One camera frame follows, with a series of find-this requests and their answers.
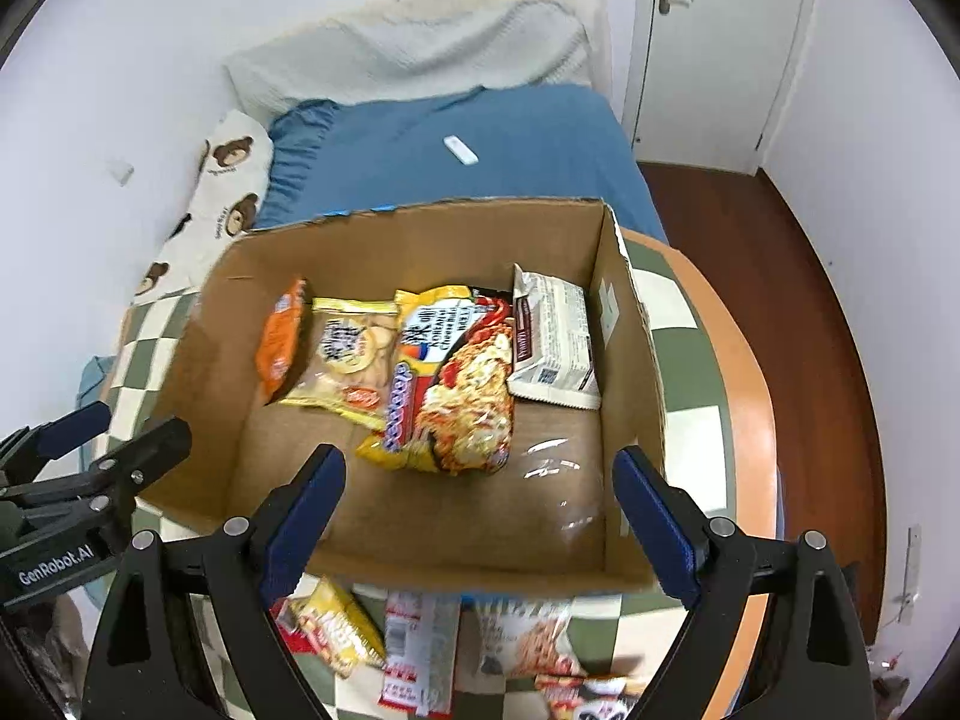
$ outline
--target silver bolt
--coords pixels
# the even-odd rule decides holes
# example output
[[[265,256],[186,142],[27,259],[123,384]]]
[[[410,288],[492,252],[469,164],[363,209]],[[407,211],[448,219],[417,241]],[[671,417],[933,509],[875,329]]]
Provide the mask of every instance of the silver bolt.
[[[808,546],[814,549],[823,549],[824,546],[827,546],[827,537],[820,533],[820,531],[807,531],[803,536],[803,540],[808,543]]]
[[[714,517],[710,521],[710,529],[716,533],[717,536],[720,536],[720,538],[727,538],[736,533],[736,525],[726,517]]]
[[[140,531],[131,541],[133,549],[146,549],[152,543],[154,543],[154,535],[150,531]]]
[[[228,536],[241,536],[247,532],[250,521],[246,517],[231,517],[224,522],[224,533]]]

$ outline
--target blue blanket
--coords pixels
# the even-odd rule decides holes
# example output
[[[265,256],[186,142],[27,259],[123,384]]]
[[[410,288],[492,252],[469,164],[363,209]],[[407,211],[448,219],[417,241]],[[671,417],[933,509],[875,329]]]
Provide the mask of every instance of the blue blanket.
[[[464,165],[455,135],[479,158]],[[270,130],[257,228],[445,197],[601,197],[621,225],[666,241],[610,105],[574,85],[339,105],[309,100]]]

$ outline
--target door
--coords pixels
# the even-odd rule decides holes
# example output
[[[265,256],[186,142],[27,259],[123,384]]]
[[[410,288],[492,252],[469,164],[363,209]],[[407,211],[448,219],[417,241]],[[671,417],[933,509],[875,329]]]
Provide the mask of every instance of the door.
[[[654,0],[635,155],[753,173],[801,0]]]

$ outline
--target cardboard box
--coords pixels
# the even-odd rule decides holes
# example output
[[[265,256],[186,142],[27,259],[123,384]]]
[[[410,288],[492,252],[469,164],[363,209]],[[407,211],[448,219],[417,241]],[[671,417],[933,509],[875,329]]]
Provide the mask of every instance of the cardboard box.
[[[512,267],[587,290],[603,406],[517,401],[504,469],[457,477],[355,458],[367,431],[325,410],[261,406],[253,368],[272,305],[302,274],[316,295],[512,287]],[[610,465],[638,442],[664,467],[653,343],[613,213],[598,200],[445,201],[254,233],[210,274],[157,400],[189,422],[193,452],[144,498],[206,533],[249,514],[318,443],[347,456],[347,490],[311,559],[389,589],[563,597],[642,589],[651,568],[621,528]]]

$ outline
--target wooden floor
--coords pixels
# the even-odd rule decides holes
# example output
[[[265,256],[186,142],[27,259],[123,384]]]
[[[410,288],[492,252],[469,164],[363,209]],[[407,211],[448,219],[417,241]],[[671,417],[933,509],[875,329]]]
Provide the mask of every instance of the wooden floor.
[[[776,420],[786,536],[815,528],[859,562],[865,637],[880,617],[886,509],[860,360],[822,266],[770,179],[643,165],[670,244],[707,277],[763,370]]]

